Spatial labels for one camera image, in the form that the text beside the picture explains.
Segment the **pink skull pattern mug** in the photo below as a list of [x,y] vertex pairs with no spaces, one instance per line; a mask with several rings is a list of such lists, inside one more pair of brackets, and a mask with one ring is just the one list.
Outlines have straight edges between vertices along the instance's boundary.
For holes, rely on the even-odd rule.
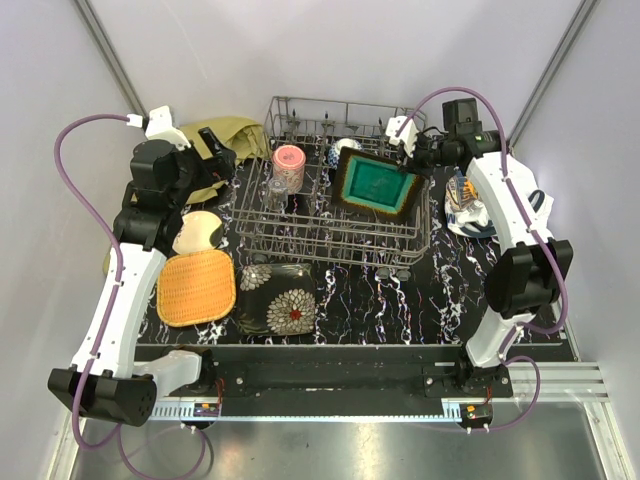
[[272,155],[273,176],[282,180],[289,195],[298,193],[304,182],[306,154],[295,145],[282,145]]

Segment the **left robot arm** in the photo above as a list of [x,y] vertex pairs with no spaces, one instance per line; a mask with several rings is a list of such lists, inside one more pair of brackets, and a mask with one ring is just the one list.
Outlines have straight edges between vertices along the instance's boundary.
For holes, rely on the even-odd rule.
[[106,230],[111,270],[93,320],[70,366],[53,369],[47,383],[74,421],[139,427],[158,399],[181,388],[203,396],[215,386],[211,355],[201,347],[175,347],[134,364],[140,325],[182,228],[182,209],[193,192],[234,174],[235,153],[210,128],[198,134],[212,154],[208,159],[191,143],[165,139],[149,139],[133,150],[132,178]]

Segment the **white printed t-shirt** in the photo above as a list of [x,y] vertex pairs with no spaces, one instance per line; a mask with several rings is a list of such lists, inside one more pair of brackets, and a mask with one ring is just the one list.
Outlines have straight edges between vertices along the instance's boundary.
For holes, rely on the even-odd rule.
[[554,199],[539,189],[533,172],[512,156],[502,170],[501,154],[474,159],[465,174],[457,171],[446,184],[448,229],[461,236],[492,237],[503,250],[522,242],[533,245],[530,229],[543,240]]

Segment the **black floral square plate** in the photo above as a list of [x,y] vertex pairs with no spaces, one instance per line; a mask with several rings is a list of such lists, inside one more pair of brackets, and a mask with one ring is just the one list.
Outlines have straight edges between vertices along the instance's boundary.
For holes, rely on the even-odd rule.
[[239,329],[245,335],[311,333],[315,328],[315,292],[311,264],[247,265],[239,272]]

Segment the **clear drinking glass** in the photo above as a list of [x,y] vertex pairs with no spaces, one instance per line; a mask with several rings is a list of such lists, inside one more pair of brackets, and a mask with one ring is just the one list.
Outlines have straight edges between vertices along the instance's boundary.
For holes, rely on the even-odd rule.
[[266,185],[265,207],[270,211],[282,211],[288,205],[288,187],[279,178],[272,178]]

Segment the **teal square ceramic dish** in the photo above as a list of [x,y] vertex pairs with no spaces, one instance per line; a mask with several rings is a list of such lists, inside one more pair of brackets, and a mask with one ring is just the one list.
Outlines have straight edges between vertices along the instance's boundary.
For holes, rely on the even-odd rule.
[[343,147],[332,182],[331,204],[342,210],[402,224],[425,179],[399,169],[394,159]]

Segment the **olive green cloth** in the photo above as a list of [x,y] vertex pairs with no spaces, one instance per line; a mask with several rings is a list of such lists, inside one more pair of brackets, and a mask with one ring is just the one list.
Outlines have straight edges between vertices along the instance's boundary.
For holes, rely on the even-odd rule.
[[236,154],[236,166],[247,159],[263,157],[268,151],[263,125],[247,117],[223,116],[182,124],[179,129],[203,159],[213,156],[198,133],[203,128],[209,128],[226,148]]

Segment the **cream round floral plate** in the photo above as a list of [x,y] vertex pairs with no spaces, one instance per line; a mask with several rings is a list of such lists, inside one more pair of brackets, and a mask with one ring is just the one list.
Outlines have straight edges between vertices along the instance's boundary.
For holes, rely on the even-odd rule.
[[183,225],[173,241],[172,250],[179,255],[216,249],[224,228],[221,219],[208,211],[193,211],[182,216]]

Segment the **woven bamboo basket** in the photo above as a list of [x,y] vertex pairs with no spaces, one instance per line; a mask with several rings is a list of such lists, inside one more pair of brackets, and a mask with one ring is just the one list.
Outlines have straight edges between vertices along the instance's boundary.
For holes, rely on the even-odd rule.
[[236,303],[231,257],[211,249],[170,258],[157,280],[156,298],[157,314],[170,327],[223,319]]

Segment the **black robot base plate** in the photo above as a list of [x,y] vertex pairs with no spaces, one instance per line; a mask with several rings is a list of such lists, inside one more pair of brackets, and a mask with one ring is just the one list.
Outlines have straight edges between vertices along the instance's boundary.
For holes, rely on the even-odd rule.
[[503,366],[477,373],[460,346],[214,347],[205,377],[178,398],[221,393],[225,418],[441,417],[445,399],[513,394]]

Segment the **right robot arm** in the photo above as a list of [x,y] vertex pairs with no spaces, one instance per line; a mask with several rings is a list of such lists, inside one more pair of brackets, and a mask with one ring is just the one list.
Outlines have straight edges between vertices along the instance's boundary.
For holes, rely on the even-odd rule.
[[495,110],[479,93],[465,88],[463,98],[444,103],[442,137],[428,141],[413,115],[389,120],[386,135],[399,150],[399,166],[428,174],[456,166],[472,183],[495,229],[501,254],[485,278],[488,308],[466,342],[468,361],[454,371],[454,384],[476,396],[490,383],[487,369],[505,363],[520,331],[550,335],[564,327],[569,300],[565,279],[573,259],[567,240],[556,240],[533,208],[530,195],[538,186],[531,170],[508,153],[500,119],[484,130],[477,106]]

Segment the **red patterned bowl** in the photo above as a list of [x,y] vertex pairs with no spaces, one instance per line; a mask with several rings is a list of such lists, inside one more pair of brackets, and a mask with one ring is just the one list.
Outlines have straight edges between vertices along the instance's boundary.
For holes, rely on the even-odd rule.
[[333,142],[329,148],[329,153],[327,156],[327,162],[330,168],[338,168],[341,150],[343,148],[362,150],[362,145],[359,141],[352,138],[342,138]]

